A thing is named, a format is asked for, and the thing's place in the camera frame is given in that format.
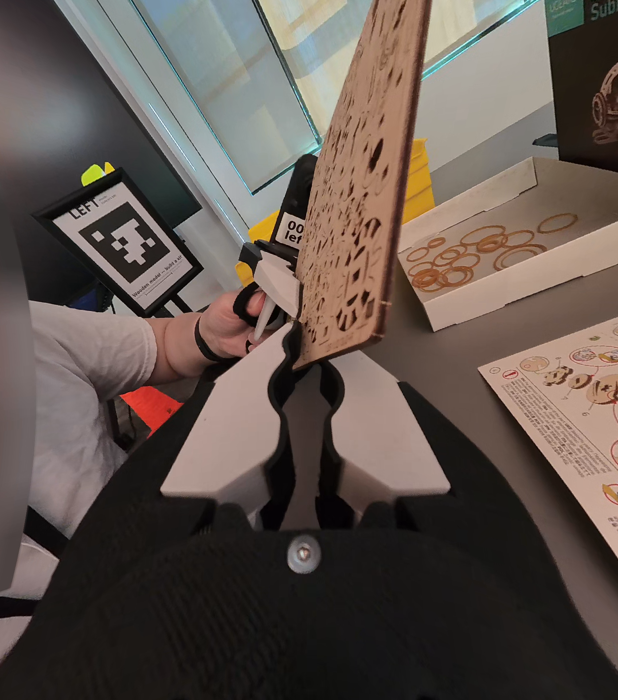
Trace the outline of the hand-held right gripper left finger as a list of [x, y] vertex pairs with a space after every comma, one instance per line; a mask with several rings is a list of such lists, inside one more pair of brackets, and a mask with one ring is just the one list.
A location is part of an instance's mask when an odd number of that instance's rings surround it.
[[256, 514], [271, 500], [269, 470], [287, 444], [285, 389], [301, 343], [288, 322], [222, 374], [161, 486], [165, 496], [210, 498]]

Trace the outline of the large glass window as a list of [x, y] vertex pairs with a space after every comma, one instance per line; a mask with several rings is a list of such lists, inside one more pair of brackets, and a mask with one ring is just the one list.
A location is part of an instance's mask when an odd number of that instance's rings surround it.
[[[238, 241], [320, 150], [370, 1], [56, 1]], [[556, 131], [543, 1], [433, 1], [415, 136], [438, 201]]]

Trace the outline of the black wristband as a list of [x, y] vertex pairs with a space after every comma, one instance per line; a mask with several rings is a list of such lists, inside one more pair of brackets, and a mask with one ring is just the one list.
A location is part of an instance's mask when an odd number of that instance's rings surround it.
[[210, 346], [207, 344], [207, 342], [204, 340], [201, 331], [200, 331], [200, 320], [202, 316], [199, 316], [197, 319], [194, 330], [193, 330], [193, 336], [195, 339], [195, 343], [202, 354], [202, 356], [209, 361], [210, 363], [217, 363], [217, 364], [227, 364], [228, 363], [228, 358], [222, 357], [218, 354], [216, 354]]

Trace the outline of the white cardboard box tray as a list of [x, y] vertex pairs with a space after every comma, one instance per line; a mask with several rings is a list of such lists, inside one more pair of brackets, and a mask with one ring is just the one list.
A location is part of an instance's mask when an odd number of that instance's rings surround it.
[[463, 323], [511, 302], [618, 264], [618, 173], [531, 157], [406, 223], [399, 261], [433, 237], [458, 240], [488, 224], [536, 227], [548, 216], [579, 215], [575, 232], [549, 237], [551, 249], [449, 291], [414, 289], [433, 330]]

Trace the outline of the laser-cut wooden parts sheet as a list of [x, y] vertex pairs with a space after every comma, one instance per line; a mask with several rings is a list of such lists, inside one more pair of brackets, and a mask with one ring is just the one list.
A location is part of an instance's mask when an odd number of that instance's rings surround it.
[[384, 337], [430, 13], [430, 1], [368, 11], [314, 171], [296, 370]]

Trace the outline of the orange flat object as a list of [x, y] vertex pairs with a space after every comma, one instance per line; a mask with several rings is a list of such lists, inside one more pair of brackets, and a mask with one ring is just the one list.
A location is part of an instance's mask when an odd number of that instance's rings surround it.
[[171, 398], [153, 386], [144, 386], [137, 390], [123, 393], [119, 398], [127, 406], [127, 417], [133, 436], [137, 436], [137, 427], [133, 416], [138, 416], [148, 433], [146, 438], [152, 436], [166, 421], [174, 415], [182, 403]]

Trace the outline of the person's left forearm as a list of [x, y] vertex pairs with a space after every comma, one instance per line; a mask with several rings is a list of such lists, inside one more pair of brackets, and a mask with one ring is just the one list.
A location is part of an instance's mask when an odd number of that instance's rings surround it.
[[148, 386], [198, 379], [210, 366], [195, 339], [200, 316], [200, 313], [191, 312], [174, 318], [146, 320], [156, 343], [156, 360], [146, 383]]

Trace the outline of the person's left hand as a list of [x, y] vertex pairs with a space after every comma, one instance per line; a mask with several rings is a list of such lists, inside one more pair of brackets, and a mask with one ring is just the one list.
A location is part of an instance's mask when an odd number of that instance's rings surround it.
[[256, 339], [256, 328], [247, 323], [258, 318], [265, 301], [265, 293], [248, 293], [247, 288], [224, 293], [201, 314], [204, 340], [216, 354], [228, 358], [228, 363], [245, 357], [275, 332], [266, 328]]

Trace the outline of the printed instruction booklet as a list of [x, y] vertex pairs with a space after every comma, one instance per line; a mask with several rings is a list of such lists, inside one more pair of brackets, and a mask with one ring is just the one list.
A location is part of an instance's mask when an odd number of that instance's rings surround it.
[[618, 318], [479, 372], [618, 558]]

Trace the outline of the person's white shirt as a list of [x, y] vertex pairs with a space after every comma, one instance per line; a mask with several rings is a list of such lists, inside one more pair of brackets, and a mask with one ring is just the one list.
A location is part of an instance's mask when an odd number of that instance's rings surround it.
[[108, 433], [104, 404], [149, 379], [156, 342], [139, 318], [28, 304], [36, 381], [28, 504], [69, 538], [126, 460]]

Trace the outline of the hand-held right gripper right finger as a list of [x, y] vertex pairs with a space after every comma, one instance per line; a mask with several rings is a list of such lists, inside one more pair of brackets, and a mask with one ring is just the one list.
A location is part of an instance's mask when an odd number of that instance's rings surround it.
[[319, 517], [361, 517], [374, 502], [442, 495], [450, 482], [400, 383], [360, 351], [321, 363]]

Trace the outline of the black framed marker sign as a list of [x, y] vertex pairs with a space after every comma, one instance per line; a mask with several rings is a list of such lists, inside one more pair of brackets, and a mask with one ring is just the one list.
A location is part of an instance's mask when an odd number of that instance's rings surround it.
[[140, 317], [203, 269], [121, 168], [32, 216]]

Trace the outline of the dark model kit box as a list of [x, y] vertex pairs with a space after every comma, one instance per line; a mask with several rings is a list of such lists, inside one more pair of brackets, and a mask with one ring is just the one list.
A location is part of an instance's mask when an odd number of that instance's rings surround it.
[[618, 1], [545, 1], [559, 159], [618, 172]]

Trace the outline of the yellow plastic bin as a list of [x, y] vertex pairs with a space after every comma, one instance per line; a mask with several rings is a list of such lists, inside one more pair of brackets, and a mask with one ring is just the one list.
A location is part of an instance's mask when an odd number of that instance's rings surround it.
[[[304, 191], [311, 191], [313, 184], [314, 167], [317, 163], [317, 157], [311, 154], [302, 156], [296, 163], [292, 171], [292, 176], [289, 181], [289, 186], [297, 186], [298, 194], [294, 194], [291, 188], [287, 188], [284, 204], [287, 204], [289, 211], [299, 211], [300, 201], [304, 196]], [[347, 234], [351, 233], [353, 238], [356, 238], [359, 230], [363, 225], [367, 225], [368, 231], [362, 233], [360, 241], [354, 241], [352, 246], [351, 262], [354, 263], [358, 258], [358, 250], [362, 245], [369, 245], [368, 238], [375, 233], [374, 226], [369, 223], [370, 218], [374, 215], [373, 209], [374, 196], [372, 192], [358, 193], [356, 197], [349, 196], [349, 200], [339, 205], [334, 214], [341, 215], [343, 221], [343, 229], [339, 232]], [[408, 177], [405, 188], [402, 220], [403, 223], [413, 220], [421, 214], [433, 209], [434, 194], [432, 190], [431, 174], [429, 170], [428, 156], [425, 149], [425, 140], [417, 139], [412, 144], [410, 163], [408, 169]], [[250, 229], [250, 240], [269, 241], [271, 234], [277, 232], [280, 224], [280, 212], [269, 215], [261, 221], [261, 223], [253, 226]]]

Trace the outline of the neon yellow paper flag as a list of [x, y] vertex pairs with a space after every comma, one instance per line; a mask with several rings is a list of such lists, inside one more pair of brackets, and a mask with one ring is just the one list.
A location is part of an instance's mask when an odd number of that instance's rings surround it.
[[93, 164], [80, 176], [81, 184], [82, 186], [87, 187], [97, 180], [104, 178], [108, 174], [113, 173], [114, 171], [115, 168], [110, 162], [105, 162], [103, 166]]

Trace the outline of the pile of tan rubber bands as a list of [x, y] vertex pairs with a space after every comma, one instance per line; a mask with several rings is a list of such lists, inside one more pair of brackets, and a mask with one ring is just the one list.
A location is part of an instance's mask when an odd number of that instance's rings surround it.
[[406, 275], [411, 286], [422, 293], [459, 288], [544, 254], [552, 246], [544, 240], [575, 232], [579, 219], [575, 213], [564, 212], [544, 218], [532, 229], [488, 224], [458, 240], [453, 234], [440, 234], [407, 250]]

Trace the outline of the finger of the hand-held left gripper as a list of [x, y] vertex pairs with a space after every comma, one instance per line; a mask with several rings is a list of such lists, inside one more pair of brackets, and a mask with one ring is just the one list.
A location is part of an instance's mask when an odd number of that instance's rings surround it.
[[258, 262], [258, 286], [290, 318], [297, 319], [302, 285], [291, 263], [279, 256], [261, 256]]

